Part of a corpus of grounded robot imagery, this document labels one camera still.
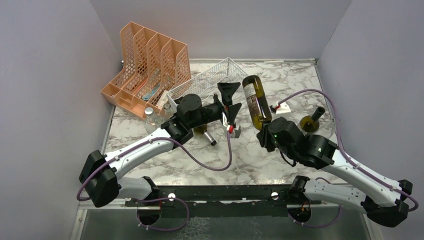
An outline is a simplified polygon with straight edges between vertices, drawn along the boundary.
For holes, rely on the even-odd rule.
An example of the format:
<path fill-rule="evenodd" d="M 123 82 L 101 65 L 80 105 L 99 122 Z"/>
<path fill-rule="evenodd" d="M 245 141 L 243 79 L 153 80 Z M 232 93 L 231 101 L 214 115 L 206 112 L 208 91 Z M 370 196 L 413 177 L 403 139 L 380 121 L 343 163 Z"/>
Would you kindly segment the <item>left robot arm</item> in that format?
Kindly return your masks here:
<path fill-rule="evenodd" d="M 152 205 L 157 200 L 158 188 L 150 178 L 124 181 L 123 177 L 140 164 L 176 148 L 206 169 L 216 172 L 228 169 L 233 160 L 231 138 L 239 138 L 241 132 L 235 119 L 242 103 L 232 100 L 240 86 L 239 82 L 219 82 L 220 95 L 214 94 L 213 103 L 208 105 L 202 105 L 199 95 L 189 93 L 179 99 L 176 112 L 153 133 L 116 151 L 91 152 L 78 178 L 81 187 L 76 199 L 91 201 L 97 208 L 116 198 L 135 198 L 144 205 Z M 228 146 L 228 164 L 222 168 L 205 165 L 183 146 L 194 136 L 193 129 L 215 121 L 222 124 Z"/>

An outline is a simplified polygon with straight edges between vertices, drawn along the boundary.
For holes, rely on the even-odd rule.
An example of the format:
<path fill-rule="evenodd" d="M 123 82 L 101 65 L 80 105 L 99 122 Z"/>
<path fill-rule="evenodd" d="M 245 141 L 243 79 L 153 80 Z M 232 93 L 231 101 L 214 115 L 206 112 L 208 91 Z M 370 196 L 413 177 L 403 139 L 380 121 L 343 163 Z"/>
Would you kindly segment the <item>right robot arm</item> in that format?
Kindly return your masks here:
<path fill-rule="evenodd" d="M 376 173 L 343 153 L 336 143 L 321 135 L 305 135 L 294 122 L 283 117 L 263 124 L 256 137 L 268 152 L 279 150 L 295 163 L 330 173 L 351 185 L 322 183 L 297 175 L 288 190 L 292 202 L 337 204 L 389 228 L 408 217 L 409 205 L 405 200 L 412 193 L 410 181 L 392 180 Z"/>

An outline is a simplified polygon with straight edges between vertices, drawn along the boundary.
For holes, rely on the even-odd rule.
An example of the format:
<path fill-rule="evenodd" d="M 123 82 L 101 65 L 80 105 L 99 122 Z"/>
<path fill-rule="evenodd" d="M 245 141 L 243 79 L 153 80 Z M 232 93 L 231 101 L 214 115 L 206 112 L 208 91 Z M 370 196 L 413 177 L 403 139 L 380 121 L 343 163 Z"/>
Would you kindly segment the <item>green wine bottle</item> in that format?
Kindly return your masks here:
<path fill-rule="evenodd" d="M 207 124 L 195 127 L 193 132 L 197 135 L 203 136 L 204 139 L 207 139 L 210 146 L 215 146 L 217 144 L 215 138 L 209 133 Z"/>
<path fill-rule="evenodd" d="M 321 116 L 324 115 L 325 112 L 326 110 L 324 107 L 322 106 L 317 107 L 312 115 L 306 115 L 300 120 L 299 122 L 300 129 L 306 134 L 313 134 L 317 132 L 320 128 L 319 120 Z"/>
<path fill-rule="evenodd" d="M 264 124 L 272 121 L 262 81 L 257 75 L 250 75 L 243 79 L 241 85 L 253 126 L 261 131 Z"/>

